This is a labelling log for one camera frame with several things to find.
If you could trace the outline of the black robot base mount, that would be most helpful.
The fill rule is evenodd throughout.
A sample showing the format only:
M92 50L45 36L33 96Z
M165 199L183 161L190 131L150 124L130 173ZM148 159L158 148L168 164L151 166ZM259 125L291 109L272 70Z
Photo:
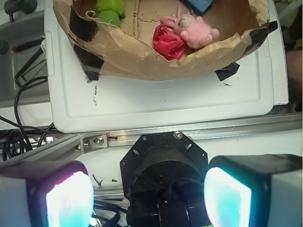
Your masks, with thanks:
M181 131L142 135L120 161L130 227L210 225L204 179L208 155Z

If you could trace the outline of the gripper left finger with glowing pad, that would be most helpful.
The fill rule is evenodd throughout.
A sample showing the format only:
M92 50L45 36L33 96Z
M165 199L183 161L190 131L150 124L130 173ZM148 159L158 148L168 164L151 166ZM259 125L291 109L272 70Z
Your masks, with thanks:
M0 165L2 227L87 227L94 190L79 161L5 161Z

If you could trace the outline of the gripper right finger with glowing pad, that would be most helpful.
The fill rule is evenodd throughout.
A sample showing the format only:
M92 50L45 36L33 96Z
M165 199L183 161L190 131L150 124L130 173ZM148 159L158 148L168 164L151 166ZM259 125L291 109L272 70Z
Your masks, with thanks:
M215 156L205 176L204 198L214 227L301 227L302 156Z

